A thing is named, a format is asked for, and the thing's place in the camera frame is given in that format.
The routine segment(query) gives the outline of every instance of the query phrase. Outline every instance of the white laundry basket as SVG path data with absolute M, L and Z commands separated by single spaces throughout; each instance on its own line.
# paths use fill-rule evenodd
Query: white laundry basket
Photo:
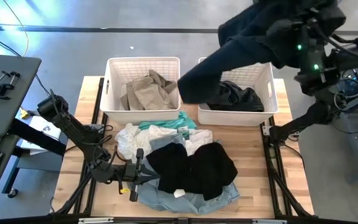
M 198 122 L 201 124 L 258 126 L 278 111 L 274 90 L 272 64 L 255 64 L 223 72 L 221 81 L 229 80 L 242 89 L 251 87 L 261 99 L 264 112 L 216 111 L 206 103 L 198 106 Z
M 180 78 L 180 61 L 177 57 L 110 58 L 104 74 L 100 110 L 118 124 L 139 124 L 143 121 L 177 119 L 180 109 L 178 88 L 170 93 L 174 110 L 126 111 L 121 97 L 126 94 L 126 83 L 149 75 L 154 70 L 168 81 Z

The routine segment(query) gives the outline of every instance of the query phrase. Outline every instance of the black garment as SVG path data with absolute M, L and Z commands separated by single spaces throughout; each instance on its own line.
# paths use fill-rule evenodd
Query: black garment
M 176 189 L 203 194 L 210 200 L 222 194 L 223 186 L 233 182 L 237 169 L 217 142 L 205 144 L 187 156 L 182 144 L 170 143 L 147 156 L 149 164 L 161 175 L 159 190 L 173 194 Z
M 281 32 L 283 29 L 278 27 L 286 27 L 287 19 L 299 15 L 295 12 L 296 7 L 305 10 L 311 6 L 338 16 L 335 22 L 320 24 L 326 35 L 331 35 L 343 25 L 345 17 L 335 0 L 260 1 L 220 25 L 218 37 L 221 48 L 178 81 L 183 102 L 206 103 L 218 93 L 219 81 L 225 71 L 257 62 L 272 62 L 277 68 L 284 65 L 298 67 L 297 33 L 291 29 Z
M 263 112 L 264 105 L 252 88 L 242 90 L 235 83 L 223 81 L 219 94 L 207 102 L 211 110 Z

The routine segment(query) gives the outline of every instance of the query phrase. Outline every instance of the wooden table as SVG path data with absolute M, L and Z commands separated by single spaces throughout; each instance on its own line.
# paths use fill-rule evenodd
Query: wooden table
M 84 77 L 80 97 L 78 99 L 75 117 L 83 124 L 90 124 L 93 108 L 96 101 L 100 77 Z M 284 81 L 275 79 L 275 89 L 278 98 L 279 111 L 275 115 L 277 125 L 283 125 L 292 120 L 290 107 Z M 199 218 L 273 218 L 272 199 L 270 196 L 267 169 L 262 145 L 262 137 L 259 127 L 236 127 L 236 126 L 212 126 L 202 125 L 197 122 L 197 106 L 183 105 L 182 110 L 197 123 L 199 129 L 213 131 L 214 139 L 223 142 L 227 154 L 234 161 L 239 173 L 235 179 L 236 187 L 240 192 L 240 199 L 223 209 L 207 215 L 178 214 L 168 211 L 158 212 L 139 202 L 130 202 L 129 194 L 119 195 L 117 183 L 109 185 L 97 183 L 94 195 L 92 216 L 109 217 L 199 217 Z M 102 112 L 99 112 L 98 123 L 101 122 Z M 108 120 L 108 124 L 114 127 L 113 137 L 124 127 L 114 121 Z M 112 152 L 117 144 L 114 138 L 104 144 L 104 147 Z M 298 143 L 288 141 L 287 144 L 299 150 Z M 308 183 L 301 159 L 293 152 L 283 147 L 283 165 L 287 178 L 288 188 L 305 210 L 313 213 L 310 200 Z M 53 199 L 54 209 L 59 209 L 73 193 L 80 179 L 83 154 L 76 148 L 68 151 L 64 157 L 62 169 L 56 186 Z M 280 208 L 283 211 L 281 191 L 278 190 Z M 86 205 L 88 187 L 81 204 L 81 211 Z

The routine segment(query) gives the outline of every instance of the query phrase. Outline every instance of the light blue jeans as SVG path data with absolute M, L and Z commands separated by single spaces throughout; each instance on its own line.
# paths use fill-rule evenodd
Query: light blue jeans
M 175 136 L 168 137 L 169 136 L 156 139 L 153 143 L 150 143 L 152 150 L 164 147 L 171 142 L 181 143 L 178 142 L 178 138 Z M 143 160 L 143 164 L 149 170 L 154 171 L 147 159 Z M 139 185 L 137 188 L 139 201 L 158 211 L 168 210 L 173 213 L 194 213 L 202 215 L 219 210 L 240 197 L 234 183 L 223 187 L 223 193 L 220 196 L 205 201 L 202 194 L 193 193 L 186 193 L 184 196 L 175 198 L 173 194 L 158 190 L 158 182 L 159 179 L 151 180 L 143 185 Z

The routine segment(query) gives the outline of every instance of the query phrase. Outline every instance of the concrete floor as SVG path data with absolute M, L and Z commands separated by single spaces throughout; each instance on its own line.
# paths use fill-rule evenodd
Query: concrete floor
M 23 24 L 67 27 L 143 27 L 143 28 L 209 28 L 215 29 L 251 4 L 251 0 L 203 1 L 8 1 Z M 340 4 L 347 22 L 341 30 L 358 30 L 358 1 Z M 0 24 L 17 24 L 8 8 L 0 1 Z M 184 74 L 200 57 L 216 50 L 216 34 L 118 34 L 29 32 L 27 56 L 39 57 L 40 79 L 53 88 L 75 110 L 82 78 L 104 75 L 111 57 L 174 56 L 181 60 Z M 0 40 L 24 50 L 23 32 L 0 31 Z M 0 54 L 10 54 L 0 48 Z M 293 81 L 297 70 L 275 70 L 276 78 L 284 78 L 294 117 L 301 116 L 313 103 Z M 31 86 L 23 106 L 35 109 L 45 93 L 37 82 Z M 331 126 L 312 126 L 302 132 L 300 149 L 306 164 L 306 176 L 315 214 L 322 218 L 358 221 L 358 183 L 348 184 L 354 161 L 346 135 Z M 55 190 L 58 174 L 37 170 L 21 170 L 14 184 L 20 194 L 8 199 L 1 194 L 9 164 L 0 182 L 0 218 L 45 215 Z

